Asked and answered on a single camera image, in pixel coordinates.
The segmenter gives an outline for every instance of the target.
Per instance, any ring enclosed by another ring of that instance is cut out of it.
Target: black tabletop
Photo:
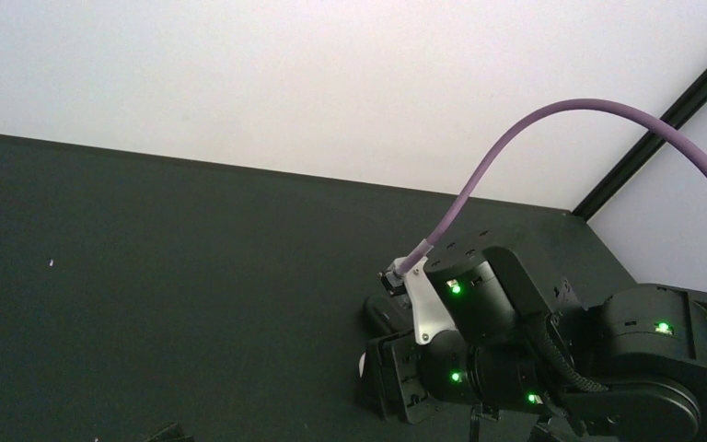
[[[0,440],[467,440],[464,407],[410,426],[354,403],[362,302],[451,200],[0,136]],[[502,223],[587,302],[632,284],[564,211],[473,200],[452,236]]]

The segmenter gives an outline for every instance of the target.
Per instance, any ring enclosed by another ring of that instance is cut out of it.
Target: black corner post
[[[707,101],[707,69],[703,71],[660,119],[675,128],[680,128]],[[574,215],[589,221],[606,202],[652,157],[665,143],[651,132],[644,135],[624,156],[606,178],[574,209]]]

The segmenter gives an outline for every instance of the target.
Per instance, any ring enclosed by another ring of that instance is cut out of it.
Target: white panel
[[[0,133],[457,192],[537,107],[705,66],[707,1],[0,0]],[[572,208],[642,133],[553,117],[477,194]]]
[[[707,103],[682,129],[707,153]],[[663,147],[590,223],[639,282],[707,291],[707,180]]]

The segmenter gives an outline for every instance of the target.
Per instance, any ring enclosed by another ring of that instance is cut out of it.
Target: purple cable
[[[605,99],[567,99],[565,101],[559,101],[530,113],[528,116],[514,124],[513,127],[508,129],[508,132],[503,134],[503,136],[497,140],[497,143],[489,149],[489,152],[487,152],[486,156],[484,156],[481,160],[481,163],[475,169],[472,176],[470,176],[470,179],[467,184],[465,184],[465,187],[462,188],[462,192],[459,193],[457,199],[453,204],[451,204],[451,207],[448,208],[448,212],[446,212],[443,219],[440,220],[440,223],[437,224],[435,230],[433,230],[425,240],[413,249],[405,261],[403,261],[397,269],[395,269],[394,273],[397,276],[402,277],[429,252],[429,250],[440,238],[443,237],[446,230],[448,230],[448,227],[451,226],[451,223],[454,222],[454,219],[459,214],[459,211],[462,210],[462,206],[465,205],[465,202],[470,197],[473,189],[475,189],[476,185],[481,180],[483,173],[489,168],[497,155],[503,150],[505,145],[513,140],[515,136],[527,129],[527,127],[533,122],[546,118],[549,115],[564,111],[583,110],[612,113],[614,115],[619,115],[622,118],[639,123],[646,129],[663,137],[666,141],[678,149],[678,151],[687,157],[687,159],[691,161],[692,164],[694,164],[695,167],[697,167],[707,178],[707,155],[686,136],[662,120],[653,117],[642,110],[637,110],[630,106]]]

